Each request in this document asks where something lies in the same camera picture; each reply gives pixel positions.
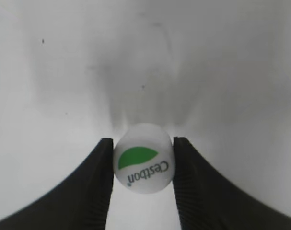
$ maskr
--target white surface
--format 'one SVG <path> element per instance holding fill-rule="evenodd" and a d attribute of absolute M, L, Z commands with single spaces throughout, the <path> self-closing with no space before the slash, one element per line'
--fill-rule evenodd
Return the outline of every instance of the white surface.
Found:
<path fill-rule="evenodd" d="M 291 0 L 0 0 L 0 218 L 137 122 L 291 215 Z M 107 229 L 147 228 L 179 229 L 172 187 L 115 180 Z"/>
<path fill-rule="evenodd" d="M 119 161 L 123 153 L 134 147 L 148 148 L 157 155 L 143 163 L 120 169 Z M 117 179 L 133 192 L 150 194 L 163 190 L 172 181 L 175 173 L 170 136 L 155 124 L 140 123 L 129 127 L 114 149 L 113 169 Z"/>

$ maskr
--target printed logo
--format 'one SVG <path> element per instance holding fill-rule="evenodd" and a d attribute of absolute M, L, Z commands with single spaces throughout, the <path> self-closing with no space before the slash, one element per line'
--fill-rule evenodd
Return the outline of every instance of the printed logo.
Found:
<path fill-rule="evenodd" d="M 148 178 L 150 178 L 152 175 L 156 174 L 156 173 L 163 173 L 165 171 L 167 171 L 169 169 L 169 163 L 166 161 L 162 161 L 158 164 L 155 164 L 153 166 L 150 166 L 149 168 L 143 169 L 140 172 L 136 172 L 133 173 L 130 176 L 127 176 L 128 178 L 128 183 L 127 185 L 129 187 L 132 186 L 132 183 L 140 179 L 145 179 L 147 180 Z"/>
<path fill-rule="evenodd" d="M 146 147 L 130 148 L 121 155 L 118 161 L 118 169 L 120 170 L 131 165 L 148 162 L 157 155 L 158 153 L 156 151 Z"/>

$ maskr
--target green leaf logo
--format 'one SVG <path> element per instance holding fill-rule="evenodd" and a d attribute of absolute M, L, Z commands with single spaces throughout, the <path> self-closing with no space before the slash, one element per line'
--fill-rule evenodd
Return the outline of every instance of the green leaf logo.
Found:
<path fill-rule="evenodd" d="M 157 156 L 158 153 L 146 147 L 133 147 L 126 150 L 118 161 L 118 169 L 130 165 L 142 164 Z"/>

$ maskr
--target white ball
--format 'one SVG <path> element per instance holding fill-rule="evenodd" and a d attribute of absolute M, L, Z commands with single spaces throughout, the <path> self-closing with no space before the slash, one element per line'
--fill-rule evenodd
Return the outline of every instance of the white ball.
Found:
<path fill-rule="evenodd" d="M 134 125 L 114 149 L 113 169 L 133 192 L 149 194 L 164 189 L 175 173 L 170 136 L 154 124 Z"/>

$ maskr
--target ribbed rubber pad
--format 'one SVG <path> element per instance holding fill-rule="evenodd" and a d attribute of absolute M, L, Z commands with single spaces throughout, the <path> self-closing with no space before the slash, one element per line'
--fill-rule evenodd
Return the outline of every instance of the ribbed rubber pad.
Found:
<path fill-rule="evenodd" d="M 173 179 L 182 230 L 291 230 L 291 218 L 218 173 L 186 138 L 174 138 Z"/>
<path fill-rule="evenodd" d="M 104 230 L 113 186 L 112 139 L 102 139 L 62 183 L 0 222 L 0 230 Z"/>

